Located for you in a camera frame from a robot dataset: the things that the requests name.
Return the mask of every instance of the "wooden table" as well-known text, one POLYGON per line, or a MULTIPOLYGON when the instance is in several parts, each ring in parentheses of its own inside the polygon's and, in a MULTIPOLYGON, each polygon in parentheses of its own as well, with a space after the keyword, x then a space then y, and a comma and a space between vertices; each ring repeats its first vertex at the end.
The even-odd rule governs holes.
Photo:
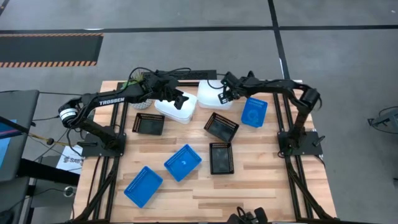
MULTIPOLYGON (((116 89, 117 83, 117 81, 105 81, 101 91, 116 89)), ((179 89, 194 95, 197 93, 197 87, 179 87, 179 89)), ((272 94, 267 93, 259 93, 254 97, 268 102, 266 120, 261 128, 240 125, 232 142, 235 169, 232 175, 210 175, 209 143, 221 141, 207 133, 203 127, 214 110, 203 109, 197 105, 189 124, 181 124, 166 118, 163 134, 151 136, 133 133, 132 125, 137 112, 154 114, 159 112, 153 104, 144 111, 137 111, 130 106, 124 130, 127 134, 127 145, 120 160, 111 222, 226 222, 232 213, 236 213, 237 206, 243 207, 246 211, 263 207, 270 221, 294 220, 285 161, 277 157, 279 147, 276 133, 279 127, 274 100, 272 94), (176 182, 164 167, 164 162, 185 144, 191 145, 203 160, 188 177, 176 182), (123 194, 123 191, 144 166, 149 166, 164 181, 145 208, 138 208, 123 194)), ((241 124, 241 113, 245 102, 246 99, 241 98, 233 102, 230 110, 216 112, 241 124)), ((280 106, 285 127, 288 127, 281 96, 280 106)), ((97 108, 94 121, 103 126, 109 125, 112 108, 112 106, 97 108)), ((292 106, 291 110, 295 119, 297 109, 292 106)), ((313 128, 311 116, 305 126, 308 129, 313 128)), ((75 197, 76 215, 86 206, 96 160, 97 158, 93 157, 84 161, 75 197)), ((326 212, 336 216, 322 163, 314 156, 302 156, 302 160, 309 191, 326 212)), ((101 163, 102 159, 91 196, 97 190, 101 163)), ((305 217, 302 194, 299 190, 297 192, 301 214, 305 217)), ((101 203, 100 218, 104 217, 107 196, 106 192, 101 203)))

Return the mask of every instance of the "blue basket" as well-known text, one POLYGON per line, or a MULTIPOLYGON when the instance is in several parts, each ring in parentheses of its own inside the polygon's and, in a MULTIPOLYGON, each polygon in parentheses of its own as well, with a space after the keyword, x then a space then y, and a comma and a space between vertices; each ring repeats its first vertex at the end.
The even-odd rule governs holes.
POLYGON ((184 179, 199 163, 201 157, 188 145, 184 145, 168 161, 164 163, 166 169, 174 179, 180 182, 184 179))
POLYGON ((163 179, 159 175, 145 166, 124 190, 124 194, 139 208, 142 208, 160 187, 162 182, 163 179))
POLYGON ((268 103, 254 98, 248 98, 242 113, 242 123, 259 128, 266 118, 268 103))

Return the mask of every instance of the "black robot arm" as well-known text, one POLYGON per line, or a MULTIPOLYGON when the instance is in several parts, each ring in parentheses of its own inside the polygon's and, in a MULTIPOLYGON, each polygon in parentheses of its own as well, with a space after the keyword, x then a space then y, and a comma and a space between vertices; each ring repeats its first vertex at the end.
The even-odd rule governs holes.
POLYGON ((80 128, 91 133, 84 142, 78 142, 83 147, 82 156, 120 156, 124 152, 125 135, 116 134, 114 127, 102 127, 87 119, 90 111, 99 106, 122 102, 142 103, 147 99, 174 101, 174 106, 180 110, 188 97, 176 89, 177 85, 178 81, 171 76, 151 73, 139 82, 130 80, 120 90, 87 93, 74 98, 62 105, 58 112, 62 124, 69 130, 80 128))
POLYGON ((99 107, 115 103, 142 103, 147 99, 175 101, 174 106, 179 110, 188 97, 175 87, 178 81, 170 76, 158 77, 150 74, 140 82, 127 85, 122 90, 102 93, 87 93, 62 105, 58 112, 62 124, 66 128, 73 128, 86 119, 90 111, 99 107))
POLYGON ((305 137, 304 123, 317 101, 320 100, 320 94, 316 89, 293 80, 258 80, 254 77, 252 71, 249 72, 247 77, 241 77, 240 79, 228 72, 221 83, 224 85, 223 93, 218 95, 221 103, 237 100, 241 96, 249 98, 256 93, 281 93, 285 95, 298 110, 294 126, 287 133, 285 153, 287 153, 288 149, 300 147, 300 142, 305 137), (295 96, 294 90, 303 91, 300 99, 295 96))

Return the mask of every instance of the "black basket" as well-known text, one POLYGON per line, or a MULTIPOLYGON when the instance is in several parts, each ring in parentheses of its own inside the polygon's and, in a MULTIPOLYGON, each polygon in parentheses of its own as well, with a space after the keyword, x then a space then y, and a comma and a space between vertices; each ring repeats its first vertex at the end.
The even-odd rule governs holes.
POLYGON ((210 143, 210 173, 212 175, 234 173, 231 143, 210 143))
POLYGON ((141 134, 162 135, 163 124, 163 115, 137 113, 132 131, 141 134))
POLYGON ((217 113, 213 113, 205 125, 206 131, 224 142, 231 142, 238 128, 238 124, 217 113))

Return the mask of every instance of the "floor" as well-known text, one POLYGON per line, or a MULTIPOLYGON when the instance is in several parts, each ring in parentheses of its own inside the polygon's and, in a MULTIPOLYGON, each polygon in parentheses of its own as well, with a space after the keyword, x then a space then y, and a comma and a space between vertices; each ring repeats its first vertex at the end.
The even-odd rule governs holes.
MULTIPOLYGON (((372 129, 367 119, 377 116, 383 108, 397 105, 396 0, 273 0, 280 39, 275 39, 272 29, 130 29, 275 27, 269 2, 272 1, 5 0, 5 8, 0 10, 0 30, 105 28, 110 32, 105 33, 97 66, 1 68, 0 90, 91 93, 99 90, 103 80, 126 79, 136 66, 217 69, 219 73, 231 71, 239 76, 253 70, 259 78, 289 75, 291 79, 301 79, 316 87, 324 102, 322 109, 312 115, 317 131, 326 136, 322 147, 338 216, 357 222, 395 223, 398 189, 392 178, 398 177, 398 139, 372 129)), ((35 117, 55 116, 58 107, 69 98, 41 95, 35 117)), ((32 132, 58 138, 64 129, 58 120, 50 120, 39 123, 32 132)), ((28 141, 24 157, 35 159, 44 151, 40 144, 28 141)), ((63 222, 70 216, 70 207, 64 204, 37 209, 32 223, 63 222)))

